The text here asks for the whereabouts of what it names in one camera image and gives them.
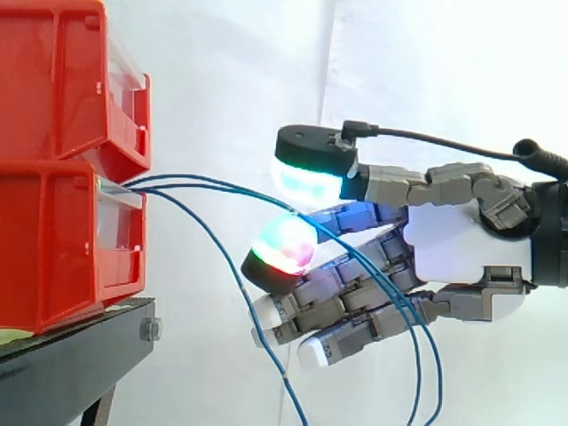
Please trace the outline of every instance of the red plastic drawer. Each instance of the red plastic drawer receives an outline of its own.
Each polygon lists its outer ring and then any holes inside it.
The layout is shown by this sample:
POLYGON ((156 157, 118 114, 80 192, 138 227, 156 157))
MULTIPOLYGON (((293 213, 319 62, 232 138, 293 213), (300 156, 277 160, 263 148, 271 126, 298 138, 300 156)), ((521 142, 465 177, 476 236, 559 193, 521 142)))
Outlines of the red plastic drawer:
POLYGON ((149 78, 98 0, 0 0, 0 160, 84 160, 114 182, 150 167, 149 78))
POLYGON ((146 198, 87 162, 0 162, 0 329, 35 334, 144 289, 146 198))

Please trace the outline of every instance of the screw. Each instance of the screw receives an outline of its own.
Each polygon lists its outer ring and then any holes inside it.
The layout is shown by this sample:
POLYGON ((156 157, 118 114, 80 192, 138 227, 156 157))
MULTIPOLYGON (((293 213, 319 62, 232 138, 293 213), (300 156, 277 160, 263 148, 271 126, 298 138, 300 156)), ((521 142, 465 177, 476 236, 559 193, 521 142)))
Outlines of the screw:
POLYGON ((162 319, 144 319, 140 325, 140 338, 146 342, 158 342, 162 338, 162 319))

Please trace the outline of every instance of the black cable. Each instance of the black cable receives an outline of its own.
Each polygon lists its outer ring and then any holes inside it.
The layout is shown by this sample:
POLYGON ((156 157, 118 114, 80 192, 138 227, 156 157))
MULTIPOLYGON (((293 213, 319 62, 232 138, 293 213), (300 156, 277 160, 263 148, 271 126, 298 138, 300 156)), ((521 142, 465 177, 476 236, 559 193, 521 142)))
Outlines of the black cable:
POLYGON ((481 155, 486 158, 506 162, 518 162, 523 164, 527 169, 543 173, 557 180, 568 180, 568 160, 561 155, 542 149, 531 139, 523 139, 517 142, 513 147, 513 154, 504 154, 461 144, 449 139, 425 135, 416 131, 385 129, 368 122, 343 122, 341 139, 352 145, 355 144, 357 138, 370 138, 374 136, 394 136, 397 138, 420 140, 428 144, 457 149, 464 153, 481 155))
POLYGON ((375 129, 374 136, 381 136, 381 135, 394 136, 397 138, 421 140, 422 142, 427 142, 432 145, 445 146, 446 148, 457 149, 458 151, 463 151, 464 153, 481 155, 487 158, 494 158, 495 160, 504 160, 507 162, 521 162, 523 160, 523 157, 520 155, 497 153, 494 151, 489 151, 487 149, 476 148, 474 146, 461 144, 459 142, 454 142, 449 139, 437 138, 435 136, 425 135, 423 133, 418 133, 415 131, 384 129, 384 128, 375 129))

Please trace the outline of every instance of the blue wire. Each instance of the blue wire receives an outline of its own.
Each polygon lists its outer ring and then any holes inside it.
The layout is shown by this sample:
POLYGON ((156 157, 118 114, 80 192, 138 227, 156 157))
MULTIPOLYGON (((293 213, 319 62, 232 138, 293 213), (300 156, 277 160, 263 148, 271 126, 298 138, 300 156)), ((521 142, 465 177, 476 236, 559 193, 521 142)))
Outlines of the blue wire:
POLYGON ((239 193, 239 194, 242 194, 242 195, 252 196, 254 198, 258 198, 260 200, 270 202, 271 204, 274 204, 278 207, 281 207, 283 209, 291 211, 294 214, 297 214, 300 218, 302 218, 304 221, 306 221, 310 225, 319 228, 322 232, 326 233, 332 240, 334 240, 335 242, 340 244, 342 247, 344 247, 353 257, 357 258, 359 260, 359 262, 363 265, 363 267, 366 269, 366 271, 377 281, 377 284, 379 285, 379 287, 381 287, 381 289, 385 292, 385 294, 391 299, 391 301, 393 302, 395 307, 397 307, 397 309, 399 310, 403 320, 405 321, 405 323, 406 323, 406 325, 409 329, 411 336, 413 337, 414 350, 415 350, 415 354, 416 354, 417 385, 416 385, 416 396, 415 396, 415 399, 414 399, 414 407, 413 407, 413 411, 411 413, 411 416, 409 418, 408 424, 411 424, 412 421, 414 420, 416 410, 417 410, 417 407, 418 407, 418 403, 419 403, 419 400, 420 400, 420 389, 421 389, 421 386, 422 386, 422 367, 421 367, 421 364, 420 364, 420 353, 419 353, 419 350, 418 350, 418 342, 417 342, 414 330, 412 328, 410 320, 408 319, 406 313, 404 312, 403 308, 401 307, 399 301, 401 301, 408 308, 408 310, 413 314, 414 318, 416 319, 417 324, 424 330, 424 333, 428 337, 428 340, 430 342, 430 346, 431 346, 432 351, 434 353, 434 358, 436 360, 437 370, 438 370, 438 405, 437 405, 437 408, 436 408, 434 414, 427 421, 426 426, 431 425, 436 420, 436 418, 439 416, 439 413, 441 411, 442 401, 443 401, 443 375, 442 375, 441 359, 440 359, 439 353, 438 353, 438 347, 436 346, 436 343, 435 343, 430 331, 428 330, 428 328, 424 324, 422 317, 420 317, 420 315, 418 314, 418 312, 416 311, 416 309, 414 308, 412 303, 408 301, 406 295, 404 295, 388 279, 388 277, 386 277, 386 275, 384 275, 384 273, 382 271, 378 270, 378 268, 376 268, 375 265, 366 256, 364 256, 362 253, 360 253, 358 250, 356 250, 355 248, 353 248, 349 244, 338 239, 327 228, 325 228, 325 227, 321 226, 320 224, 318 224, 317 222, 313 221, 313 219, 311 217, 307 217, 306 215, 298 213, 291 206, 288 206, 286 203, 284 203, 282 201, 273 199, 272 197, 258 193, 256 191, 249 190, 248 188, 244 188, 242 186, 234 185, 234 184, 224 182, 224 181, 221 181, 221 180, 217 180, 217 179, 213 179, 213 178, 210 178, 210 177, 203 177, 203 176, 199 176, 199 175, 189 175, 189 174, 165 174, 165 175, 159 175, 159 176, 155 176, 155 177, 143 177, 141 179, 138 179, 137 181, 128 183, 127 186, 133 186, 133 185, 139 184, 139 183, 144 183, 144 182, 148 182, 148 181, 152 181, 152 180, 162 180, 162 179, 167 179, 167 178, 199 179, 199 180, 203 180, 203 181, 206 181, 206 182, 211 182, 211 183, 215 183, 215 184, 219 184, 219 185, 225 185, 225 186, 228 186, 229 188, 232 188, 232 189, 221 188, 221 187, 217 187, 217 186, 213 186, 213 185, 199 185, 199 184, 158 185, 155 188, 170 189, 170 188, 179 188, 179 187, 200 187, 200 188, 213 189, 213 190, 227 192, 227 193, 239 193), (390 290, 393 290, 395 292, 395 294, 397 295, 397 297, 394 297, 392 295, 392 293, 390 292, 390 290))
POLYGON ((268 344, 268 342, 266 342, 266 338, 264 337, 264 332, 263 332, 262 326, 260 325, 260 321, 258 319, 258 316, 256 315, 255 307, 254 307, 252 301, 250 300, 249 293, 245 289, 244 284, 241 280, 241 276, 237 272, 237 268, 234 265, 234 262, 231 259, 231 256, 229 255, 229 253, 227 252, 225 246, 221 243, 221 241, 215 235, 215 233, 213 233, 211 228, 209 228, 209 226, 199 216, 197 216, 197 214, 195 214, 191 209, 189 209, 180 200, 178 200, 178 199, 176 199, 176 198, 174 198, 174 197, 172 197, 172 196, 170 196, 166 193, 161 193, 160 191, 158 191, 156 189, 152 189, 152 188, 135 189, 134 191, 158 195, 158 196, 164 198, 165 200, 168 200, 169 202, 172 202, 173 204, 177 205, 185 213, 187 213, 189 216, 191 216, 193 219, 195 219, 195 221, 203 228, 203 230, 208 234, 208 236, 215 242, 215 244, 217 245, 217 247, 219 248, 219 250, 223 254, 223 257, 225 258, 226 262, 229 264, 229 266, 231 268, 231 272, 233 273, 233 276, 236 279, 237 284, 239 285, 239 289, 241 290, 241 293, 242 293, 242 295, 245 299, 245 302, 247 303, 248 310, 250 311, 250 316, 251 316, 251 318, 252 318, 252 320, 255 324, 255 329, 256 329, 256 332, 258 333, 260 343, 263 345, 263 348, 266 350, 266 352, 270 356, 274 365, 278 368, 278 371, 280 372, 280 376, 282 377, 282 381, 284 382, 284 386, 286 387, 286 390, 288 391, 288 395, 292 399, 292 402, 294 403, 294 407, 296 408, 298 416, 300 417, 300 420, 302 421, 302 425, 307 426, 308 425, 307 418, 304 414, 304 410, 302 409, 302 406, 300 405, 300 401, 297 398, 296 393, 294 392, 294 389, 292 388, 292 384, 290 383, 290 380, 288 379, 288 374, 286 372, 286 368, 284 368, 284 366, 282 366, 282 364, 280 363, 280 360, 278 359, 278 357, 276 356, 276 354, 274 353, 274 351, 270 347, 270 344, 268 344))

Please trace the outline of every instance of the white wall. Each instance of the white wall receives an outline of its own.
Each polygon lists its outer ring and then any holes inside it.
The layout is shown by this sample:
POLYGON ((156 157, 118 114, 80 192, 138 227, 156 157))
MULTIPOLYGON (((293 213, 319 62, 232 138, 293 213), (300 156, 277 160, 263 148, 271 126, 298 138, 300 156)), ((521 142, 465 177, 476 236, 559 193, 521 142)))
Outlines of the white wall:
MULTIPOLYGON (((273 193, 268 166, 277 129, 316 122, 320 113, 324 122, 368 119, 500 150, 532 136, 568 154, 554 145, 564 142, 568 91, 562 2, 555 10, 534 2, 528 10, 519 2, 338 1, 329 73, 333 2, 106 2, 153 78, 156 173, 203 173, 273 193)), ((403 155, 410 146, 368 142, 363 159, 423 170, 465 158, 418 145, 411 146, 415 155, 403 155)), ((240 262, 273 210, 192 191, 183 200, 240 262)), ((279 424, 279 378, 250 339, 245 305, 221 256, 165 201, 151 201, 148 223, 146 294, 157 297, 164 335, 120 383, 111 425, 279 424)), ((446 373, 437 424, 566 424, 565 299, 561 290, 543 289, 490 327, 435 324, 446 373)), ((286 358, 285 350, 279 354, 286 358)), ((311 424, 400 425, 412 404, 412 356, 401 336, 313 373, 292 357, 290 374, 311 424)), ((417 424, 436 397, 429 355, 425 363, 417 424)), ((299 424, 284 401, 281 424, 299 424)))

